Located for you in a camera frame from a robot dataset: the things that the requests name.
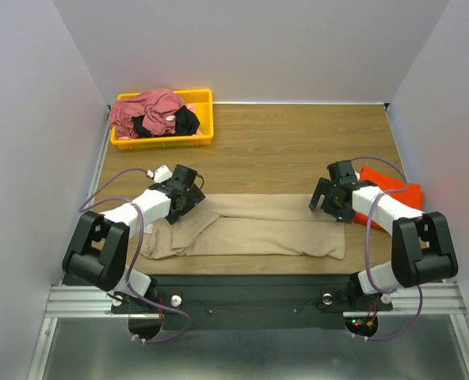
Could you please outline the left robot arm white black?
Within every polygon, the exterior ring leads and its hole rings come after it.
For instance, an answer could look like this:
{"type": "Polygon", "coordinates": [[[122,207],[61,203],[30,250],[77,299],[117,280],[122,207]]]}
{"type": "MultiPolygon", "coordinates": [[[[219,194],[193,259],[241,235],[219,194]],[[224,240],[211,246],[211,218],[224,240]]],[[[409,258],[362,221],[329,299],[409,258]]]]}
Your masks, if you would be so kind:
{"type": "Polygon", "coordinates": [[[148,275],[126,264],[128,243],[139,234],[143,245],[145,228],[165,220],[173,225],[205,199],[196,185],[200,174],[177,165],[170,170],[163,165],[155,171],[137,169],[153,180],[153,184],[134,199],[120,197],[123,204],[110,211],[92,209],[102,202],[88,199],[79,212],[78,224],[63,258],[62,270],[69,276],[106,292],[130,296],[130,303],[141,312],[152,310],[157,302],[156,286],[148,275]]]}

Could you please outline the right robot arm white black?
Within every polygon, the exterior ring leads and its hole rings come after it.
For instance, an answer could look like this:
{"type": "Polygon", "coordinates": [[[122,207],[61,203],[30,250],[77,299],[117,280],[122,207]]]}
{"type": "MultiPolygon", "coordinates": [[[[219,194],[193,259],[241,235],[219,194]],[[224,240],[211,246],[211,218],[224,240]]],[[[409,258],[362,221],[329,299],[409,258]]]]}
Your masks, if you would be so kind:
{"type": "Polygon", "coordinates": [[[357,214],[367,227],[377,224],[391,236],[391,258],[349,277],[347,303],[355,309],[370,304],[374,295],[390,294],[457,276],[459,265],[448,220],[440,212],[425,213],[394,198],[396,190],[383,190],[361,180],[350,160],[328,165],[329,176],[320,178],[309,208],[321,208],[338,222],[351,223],[357,214]]]}

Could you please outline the beige t shirt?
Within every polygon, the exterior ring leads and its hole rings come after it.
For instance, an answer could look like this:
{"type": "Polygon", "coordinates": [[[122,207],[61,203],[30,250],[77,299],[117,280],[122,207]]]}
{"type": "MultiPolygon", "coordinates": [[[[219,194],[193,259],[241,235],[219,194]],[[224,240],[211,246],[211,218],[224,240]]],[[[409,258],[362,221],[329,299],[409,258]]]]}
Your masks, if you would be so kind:
{"type": "Polygon", "coordinates": [[[147,259],[284,255],[345,256],[345,228],[306,194],[210,194],[174,224],[144,234],[147,259]]]}

